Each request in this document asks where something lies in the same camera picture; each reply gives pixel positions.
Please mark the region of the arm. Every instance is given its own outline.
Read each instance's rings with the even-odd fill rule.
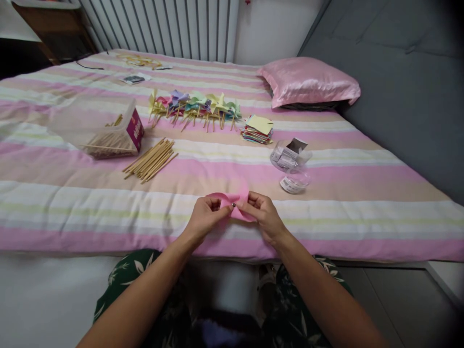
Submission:
[[[269,197],[250,192],[237,205],[260,225],[265,241],[279,254],[311,315],[334,347],[386,347],[358,302],[328,274],[287,230]]]
[[[182,234],[109,306],[78,348],[139,347],[193,251],[232,211],[220,200],[199,198]]]

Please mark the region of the gray headboard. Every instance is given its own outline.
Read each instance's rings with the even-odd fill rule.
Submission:
[[[362,95],[342,116],[464,205],[464,60],[447,8],[332,0],[322,12],[300,55],[359,81]]]

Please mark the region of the green floral pants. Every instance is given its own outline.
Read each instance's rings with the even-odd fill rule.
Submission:
[[[108,289],[97,301],[94,322],[111,303],[160,255],[157,250],[143,249],[123,257],[108,276]],[[348,292],[335,265],[327,258],[315,259]],[[264,347],[330,347],[330,343],[306,308],[290,275],[281,265],[276,275],[274,308],[262,326]],[[168,297],[160,315],[153,324],[143,348],[190,347],[191,319],[178,282]]]

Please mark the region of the striped bedsheet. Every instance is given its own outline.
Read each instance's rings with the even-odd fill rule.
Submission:
[[[64,253],[164,249],[185,227],[195,200],[238,192],[243,184],[270,196],[306,248],[336,258],[464,261],[464,208],[434,188],[336,113],[272,110],[256,67],[149,55],[172,70],[128,66],[110,51],[0,82],[0,249]],[[151,81],[119,78],[142,71]],[[224,92],[245,116],[274,121],[273,140],[298,137],[314,151],[312,184],[302,195],[279,186],[272,145],[245,142],[226,124],[181,133],[162,119],[143,148],[175,139],[179,156],[141,185],[121,170],[133,158],[93,161],[47,125],[57,106],[78,94],[131,96],[147,126],[148,96]],[[203,257],[276,257],[254,224],[229,221],[196,251]]]

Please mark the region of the stack of colored paper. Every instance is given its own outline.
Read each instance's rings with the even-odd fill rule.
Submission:
[[[272,143],[273,125],[274,123],[267,118],[251,115],[240,134],[244,140],[267,145]]]

